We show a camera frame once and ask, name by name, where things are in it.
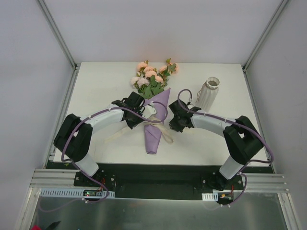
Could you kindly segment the cream printed ribbon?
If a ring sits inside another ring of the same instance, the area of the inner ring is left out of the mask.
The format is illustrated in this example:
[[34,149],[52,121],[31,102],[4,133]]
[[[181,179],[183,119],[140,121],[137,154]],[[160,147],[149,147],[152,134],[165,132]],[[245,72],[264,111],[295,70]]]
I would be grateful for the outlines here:
[[[143,126],[146,126],[146,125],[152,125],[153,127],[158,128],[161,131],[162,136],[164,137],[165,141],[168,144],[172,144],[174,142],[171,134],[168,132],[168,129],[164,126],[163,123],[144,122]],[[129,131],[131,131],[131,129],[129,127],[123,128],[120,131],[116,132],[115,134],[111,135],[110,137],[106,138],[104,140],[104,143],[105,144],[109,143],[109,142],[119,138],[120,136],[124,135],[125,133],[127,133]]]

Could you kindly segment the purple wrapping paper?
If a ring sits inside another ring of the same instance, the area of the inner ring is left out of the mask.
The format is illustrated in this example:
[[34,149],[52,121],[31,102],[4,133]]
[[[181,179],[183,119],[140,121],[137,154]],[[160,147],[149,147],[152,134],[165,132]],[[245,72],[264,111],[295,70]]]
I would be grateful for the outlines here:
[[153,121],[159,121],[159,123],[148,123],[144,125],[144,138],[145,138],[145,150],[147,154],[156,154],[160,139],[163,131],[166,130],[162,121],[165,118],[168,106],[168,100],[170,95],[170,89],[163,91],[151,99],[145,99],[144,105],[148,105],[151,102],[154,103],[156,114],[150,117]]

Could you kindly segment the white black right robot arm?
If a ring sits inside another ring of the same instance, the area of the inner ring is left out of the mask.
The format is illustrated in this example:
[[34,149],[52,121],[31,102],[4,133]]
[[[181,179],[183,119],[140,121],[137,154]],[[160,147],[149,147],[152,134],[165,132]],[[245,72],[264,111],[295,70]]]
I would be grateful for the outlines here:
[[172,130],[182,132],[186,127],[204,129],[225,139],[229,157],[206,180],[212,189],[222,191],[231,186],[233,177],[264,147],[258,132],[246,116],[225,121],[216,115],[205,114],[199,107],[189,109],[182,100],[174,101],[169,108],[174,115],[169,122]]

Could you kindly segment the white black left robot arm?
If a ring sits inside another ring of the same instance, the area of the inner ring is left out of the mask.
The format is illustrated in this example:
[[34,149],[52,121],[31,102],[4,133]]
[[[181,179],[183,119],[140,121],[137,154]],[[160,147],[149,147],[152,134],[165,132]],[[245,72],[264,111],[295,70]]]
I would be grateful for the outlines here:
[[132,92],[127,98],[115,100],[108,108],[93,115],[82,118],[69,114],[56,134],[53,145],[86,173],[84,179],[90,186],[97,186],[102,176],[97,172],[98,164],[88,153],[92,135],[110,124],[122,121],[129,128],[136,127],[143,121],[144,102],[143,97]]

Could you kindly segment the white ribbed ceramic vase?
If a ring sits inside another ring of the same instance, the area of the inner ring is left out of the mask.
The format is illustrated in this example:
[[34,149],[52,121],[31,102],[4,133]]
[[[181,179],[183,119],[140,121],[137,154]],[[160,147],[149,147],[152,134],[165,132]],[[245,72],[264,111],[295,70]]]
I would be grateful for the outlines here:
[[219,92],[220,80],[209,77],[197,93],[196,106],[208,112]]

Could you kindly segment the pink flower bouquet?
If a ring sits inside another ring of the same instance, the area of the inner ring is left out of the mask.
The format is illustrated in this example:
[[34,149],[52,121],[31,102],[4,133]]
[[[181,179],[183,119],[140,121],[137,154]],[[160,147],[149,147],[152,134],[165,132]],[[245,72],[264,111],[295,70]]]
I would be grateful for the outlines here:
[[164,91],[168,85],[168,77],[178,73],[178,70],[179,65],[171,62],[170,58],[160,69],[150,66],[146,60],[138,64],[136,75],[131,78],[130,83],[143,98],[151,99]]

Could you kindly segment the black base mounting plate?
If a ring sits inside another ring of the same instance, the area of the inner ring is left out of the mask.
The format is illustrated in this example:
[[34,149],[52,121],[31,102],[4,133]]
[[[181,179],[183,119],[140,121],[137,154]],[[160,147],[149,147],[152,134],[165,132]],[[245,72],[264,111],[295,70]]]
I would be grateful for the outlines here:
[[210,193],[208,179],[219,166],[206,165],[146,165],[100,163],[94,179],[81,172],[74,176],[76,187],[100,187],[115,193],[116,198],[201,200]]

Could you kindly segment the red object at bottom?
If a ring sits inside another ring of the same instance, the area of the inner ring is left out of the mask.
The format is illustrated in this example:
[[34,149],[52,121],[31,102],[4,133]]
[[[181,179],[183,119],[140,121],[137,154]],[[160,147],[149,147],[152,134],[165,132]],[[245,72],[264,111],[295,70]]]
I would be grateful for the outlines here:
[[30,230],[42,230],[39,226],[34,225]]

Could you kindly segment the right aluminium side rail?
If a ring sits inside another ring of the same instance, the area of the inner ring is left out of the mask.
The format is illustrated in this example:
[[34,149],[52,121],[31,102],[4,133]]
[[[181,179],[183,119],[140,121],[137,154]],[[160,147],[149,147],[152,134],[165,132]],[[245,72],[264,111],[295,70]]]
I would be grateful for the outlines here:
[[[245,79],[245,82],[246,82],[246,85],[247,85],[247,88],[248,88],[248,92],[249,92],[249,95],[250,95],[250,99],[251,99],[251,102],[252,102],[253,110],[254,110],[255,117],[256,117],[256,120],[257,120],[257,124],[258,124],[258,127],[259,127],[259,132],[260,132],[262,138],[264,139],[264,141],[266,142],[266,144],[268,145],[269,143],[267,142],[265,134],[263,132],[263,128],[262,128],[262,124],[261,124],[260,116],[259,116],[260,114],[259,114],[258,106],[257,106],[257,103],[256,103],[256,99],[255,99],[253,89],[251,87],[251,83],[249,82],[249,79],[248,79],[248,76],[247,76],[247,71],[245,69],[242,69],[242,72],[243,72],[244,79]],[[267,151],[267,149],[265,148],[265,152],[266,152],[266,155],[267,155],[269,160],[272,160],[271,156],[273,156],[273,160],[274,160],[274,154],[273,154],[272,150],[271,150],[271,154],[270,154]],[[269,163],[269,166],[271,167],[273,173],[276,173],[274,165],[273,165],[273,161],[271,163]]]

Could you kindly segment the aluminium side rail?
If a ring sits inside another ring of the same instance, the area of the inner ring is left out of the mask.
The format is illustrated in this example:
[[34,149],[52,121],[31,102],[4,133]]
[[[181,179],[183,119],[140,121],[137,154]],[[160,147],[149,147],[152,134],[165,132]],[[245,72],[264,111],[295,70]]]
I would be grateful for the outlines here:
[[[255,99],[253,89],[251,87],[251,83],[249,82],[249,79],[248,79],[248,76],[247,76],[247,71],[245,69],[242,69],[242,72],[243,72],[244,79],[245,79],[245,82],[246,82],[246,85],[247,85],[247,88],[248,88],[248,92],[249,92],[249,95],[250,95],[250,99],[251,99],[251,102],[252,102],[253,110],[254,110],[255,117],[256,117],[256,120],[257,120],[257,124],[258,124],[258,127],[259,127],[259,132],[260,132],[262,138],[264,139],[264,141],[266,142],[266,144],[268,145],[269,143],[267,142],[265,134],[263,132],[263,128],[262,128],[262,124],[261,124],[260,116],[259,116],[260,114],[259,114],[258,106],[257,106],[257,103],[256,103],[256,99]],[[270,154],[267,151],[267,149],[265,148],[265,152],[266,152],[266,155],[267,155],[269,160],[272,160],[271,156],[273,156],[273,160],[274,160],[274,154],[273,154],[272,150],[271,150],[271,154]],[[274,165],[273,165],[273,161],[271,163],[269,163],[269,166],[271,167],[273,173],[276,173]]]
[[60,104],[60,108],[59,108],[58,116],[57,116],[57,119],[56,119],[55,127],[52,129],[52,134],[51,134],[50,140],[48,141],[47,151],[46,151],[46,154],[45,154],[45,160],[44,160],[44,163],[42,164],[43,169],[47,166],[47,163],[49,162],[50,155],[55,152],[55,150],[54,150],[55,147],[53,145],[53,141],[56,137],[56,134],[57,134],[63,120],[65,119],[66,112],[67,112],[68,107],[69,107],[69,103],[70,103],[70,100],[71,100],[71,96],[72,96],[72,92],[73,92],[73,89],[74,89],[74,86],[75,86],[75,82],[77,80],[77,76],[78,76],[78,73],[79,73],[80,66],[81,66],[80,64],[77,64],[77,66],[75,67],[75,69],[72,72],[72,76],[70,77],[68,85],[63,90],[64,96],[63,96],[63,99],[62,99],[61,104]]

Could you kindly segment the left aluminium side rail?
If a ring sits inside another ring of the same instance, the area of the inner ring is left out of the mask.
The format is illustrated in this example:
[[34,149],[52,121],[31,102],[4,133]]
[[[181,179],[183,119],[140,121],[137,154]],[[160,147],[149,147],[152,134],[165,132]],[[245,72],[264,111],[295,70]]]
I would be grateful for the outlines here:
[[47,163],[49,162],[50,155],[55,152],[55,150],[54,150],[55,147],[53,145],[53,141],[56,137],[56,134],[57,134],[63,120],[65,119],[66,112],[67,112],[68,107],[69,107],[69,103],[70,103],[70,100],[71,100],[71,96],[72,96],[72,92],[73,92],[73,89],[74,89],[74,86],[75,86],[75,82],[77,80],[77,76],[78,76],[78,73],[79,73],[80,66],[81,66],[80,64],[77,64],[77,66],[75,67],[75,69],[72,72],[72,76],[70,77],[68,85],[63,90],[64,96],[63,96],[63,99],[62,99],[61,104],[60,104],[60,108],[59,108],[58,116],[57,116],[57,119],[56,119],[55,127],[52,129],[52,134],[51,134],[50,140],[48,141],[47,151],[46,151],[46,154],[45,154],[45,160],[44,160],[44,163],[42,164],[43,169],[47,166]]

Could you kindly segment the left aluminium frame post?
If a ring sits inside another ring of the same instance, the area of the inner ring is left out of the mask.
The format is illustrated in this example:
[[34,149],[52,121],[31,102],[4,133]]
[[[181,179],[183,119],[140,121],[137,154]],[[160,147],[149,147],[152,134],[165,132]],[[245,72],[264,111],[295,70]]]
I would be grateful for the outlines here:
[[46,22],[48,23],[58,45],[60,46],[65,58],[67,59],[67,61],[69,62],[71,68],[73,70],[76,70],[78,68],[78,64],[76,63],[76,61],[74,60],[66,42],[65,39],[63,38],[52,14],[50,9],[48,8],[46,2],[44,0],[36,0],[43,16],[45,17]]

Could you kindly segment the aluminium frame post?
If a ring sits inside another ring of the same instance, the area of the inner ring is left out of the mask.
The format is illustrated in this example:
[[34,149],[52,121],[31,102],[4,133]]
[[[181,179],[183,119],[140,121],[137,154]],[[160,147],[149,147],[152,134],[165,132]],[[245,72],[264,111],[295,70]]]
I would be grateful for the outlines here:
[[244,73],[246,73],[246,71],[248,70],[254,58],[260,51],[260,48],[262,47],[262,45],[264,44],[264,42],[270,35],[272,29],[278,22],[279,18],[281,17],[282,13],[284,12],[285,8],[287,7],[289,3],[290,3],[290,0],[281,0],[280,3],[278,4],[276,10],[274,11],[273,15],[269,19],[267,25],[265,26],[263,32],[261,33],[259,39],[257,40],[254,48],[252,49],[249,57],[247,58],[245,64],[242,66],[242,70]]
[[71,68],[73,70],[76,70],[78,68],[78,64],[76,63],[76,61],[74,60],[66,42],[65,39],[63,38],[52,14],[50,9],[48,8],[46,2],[44,0],[36,0],[43,16],[45,17],[46,22],[48,23],[58,45],[60,46],[65,58],[67,59],[67,61],[69,62]]

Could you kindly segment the aluminium front frame rail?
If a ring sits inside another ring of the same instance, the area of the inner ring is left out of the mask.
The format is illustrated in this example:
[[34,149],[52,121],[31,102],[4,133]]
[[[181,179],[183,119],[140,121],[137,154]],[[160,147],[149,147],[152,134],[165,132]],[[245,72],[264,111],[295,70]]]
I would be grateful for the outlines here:
[[[137,185],[190,185],[197,190],[211,190],[208,176],[199,172],[104,172],[102,182],[112,191],[131,184]],[[98,188],[76,170],[36,169],[30,182],[31,188]],[[246,186],[250,193],[289,193],[290,188],[282,174],[246,173],[235,177],[225,188],[240,191]]]

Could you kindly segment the right aluminium frame post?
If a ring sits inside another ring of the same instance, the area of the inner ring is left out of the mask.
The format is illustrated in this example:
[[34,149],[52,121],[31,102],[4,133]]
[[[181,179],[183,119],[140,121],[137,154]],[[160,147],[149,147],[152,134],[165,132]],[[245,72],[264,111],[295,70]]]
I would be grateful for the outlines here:
[[257,40],[254,48],[252,49],[249,57],[247,58],[245,64],[242,66],[242,70],[244,73],[246,73],[246,71],[248,70],[254,58],[260,51],[260,48],[262,47],[262,45],[264,44],[264,42],[270,35],[272,29],[278,22],[279,18],[281,17],[282,13],[284,12],[285,8],[287,7],[289,3],[290,3],[290,0],[281,0],[280,3],[278,4],[276,10],[274,11],[273,15],[269,19],[267,25],[265,26],[263,32],[261,33],[259,39]]

